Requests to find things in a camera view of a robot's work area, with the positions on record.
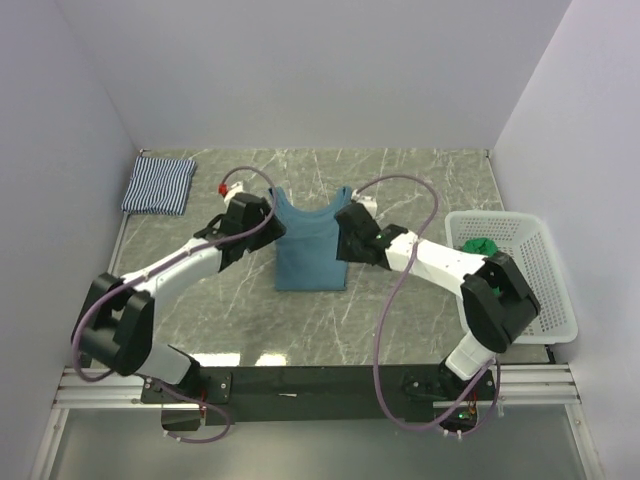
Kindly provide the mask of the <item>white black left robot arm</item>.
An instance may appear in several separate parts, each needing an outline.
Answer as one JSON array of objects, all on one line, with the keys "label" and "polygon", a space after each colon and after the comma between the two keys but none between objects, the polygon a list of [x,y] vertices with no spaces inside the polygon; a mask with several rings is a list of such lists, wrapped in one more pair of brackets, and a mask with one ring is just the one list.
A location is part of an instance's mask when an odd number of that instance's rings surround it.
[{"label": "white black left robot arm", "polygon": [[199,363],[174,347],[154,342],[156,310],[284,233],[266,198],[240,192],[228,199],[225,213],[163,259],[123,277],[100,275],[89,288],[71,335],[74,369],[82,369],[80,358],[87,355],[109,373],[162,383],[176,401],[200,395],[205,383]]}]

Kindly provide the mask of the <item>blue white striped tank top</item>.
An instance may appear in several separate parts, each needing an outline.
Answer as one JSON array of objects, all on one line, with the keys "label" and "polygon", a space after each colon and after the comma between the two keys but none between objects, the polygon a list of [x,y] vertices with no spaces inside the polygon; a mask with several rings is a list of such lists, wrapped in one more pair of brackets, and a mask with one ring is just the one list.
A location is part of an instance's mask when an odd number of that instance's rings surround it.
[{"label": "blue white striped tank top", "polygon": [[197,163],[192,159],[138,156],[121,209],[128,214],[182,216]]}]

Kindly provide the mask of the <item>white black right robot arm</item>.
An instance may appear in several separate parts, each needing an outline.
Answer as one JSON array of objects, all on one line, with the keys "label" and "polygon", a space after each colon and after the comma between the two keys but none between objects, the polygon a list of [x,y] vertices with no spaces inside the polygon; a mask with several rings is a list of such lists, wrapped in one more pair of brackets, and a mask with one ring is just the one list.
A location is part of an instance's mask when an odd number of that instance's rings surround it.
[{"label": "white black right robot arm", "polygon": [[466,253],[419,237],[395,224],[378,225],[364,205],[335,214],[337,258],[424,279],[454,294],[468,332],[438,366],[434,389],[460,399],[480,370],[502,354],[535,320],[541,305],[511,256]]}]

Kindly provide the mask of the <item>teal blue tank top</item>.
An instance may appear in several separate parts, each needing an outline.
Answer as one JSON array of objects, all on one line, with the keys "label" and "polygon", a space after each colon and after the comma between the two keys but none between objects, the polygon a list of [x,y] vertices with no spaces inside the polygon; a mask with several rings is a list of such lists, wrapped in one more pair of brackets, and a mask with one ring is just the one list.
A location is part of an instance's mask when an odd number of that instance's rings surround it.
[{"label": "teal blue tank top", "polygon": [[275,289],[280,292],[344,291],[348,264],[337,258],[335,214],[350,203],[352,189],[338,188],[334,199],[315,211],[300,210],[281,187],[271,188],[277,220],[285,234],[276,241]]}]

